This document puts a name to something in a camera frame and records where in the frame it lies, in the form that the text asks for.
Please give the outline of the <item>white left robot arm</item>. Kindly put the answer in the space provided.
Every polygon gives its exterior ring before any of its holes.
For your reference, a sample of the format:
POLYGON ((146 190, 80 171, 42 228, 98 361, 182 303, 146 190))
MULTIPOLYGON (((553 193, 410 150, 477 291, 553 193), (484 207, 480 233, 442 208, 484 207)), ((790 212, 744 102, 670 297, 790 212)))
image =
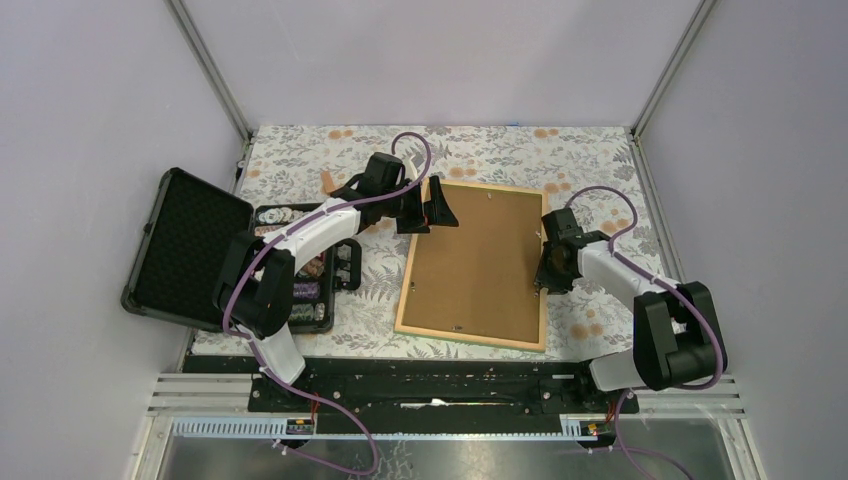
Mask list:
POLYGON ((261 373, 275 379, 271 395, 285 410, 304 407, 311 388, 299 377, 305 359, 288 325, 297 273, 330 247, 384 218, 393 219, 400 234, 426 234, 433 226, 458 226, 439 177, 421 173, 409 179, 406 174, 407 166, 401 160, 375 153, 364 172, 269 238, 251 232, 233 238, 213 303, 223 313, 224 332, 246 340, 261 373))

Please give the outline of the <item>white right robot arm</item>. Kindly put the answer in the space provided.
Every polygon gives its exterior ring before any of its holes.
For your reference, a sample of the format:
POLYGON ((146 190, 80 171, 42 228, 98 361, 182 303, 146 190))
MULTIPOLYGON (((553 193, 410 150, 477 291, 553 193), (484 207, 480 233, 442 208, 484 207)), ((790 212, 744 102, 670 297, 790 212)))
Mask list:
POLYGON ((587 232, 573 211, 542 218, 545 234, 534 286, 551 295, 592 281, 632 314, 632 346, 586 362, 573 386, 575 402, 597 412, 613 391, 705 389, 726 370, 726 353, 713 298, 700 282, 680 283, 648 272, 616 251, 601 231, 587 232))

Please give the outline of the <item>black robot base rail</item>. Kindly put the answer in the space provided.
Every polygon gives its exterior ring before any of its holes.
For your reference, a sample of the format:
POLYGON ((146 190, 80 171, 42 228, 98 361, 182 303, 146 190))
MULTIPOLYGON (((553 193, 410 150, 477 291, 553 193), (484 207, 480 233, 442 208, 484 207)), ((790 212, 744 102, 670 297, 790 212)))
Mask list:
MULTIPOLYGON (((348 408, 365 400, 433 398, 568 406, 579 412, 604 412, 606 421, 620 394, 592 388, 583 366, 554 361, 309 358, 294 386, 309 393, 305 399, 313 407, 332 408, 356 426, 362 422, 348 408)), ((260 374, 258 362, 247 356, 190 356, 183 370, 188 374, 252 374, 273 382, 260 374)))

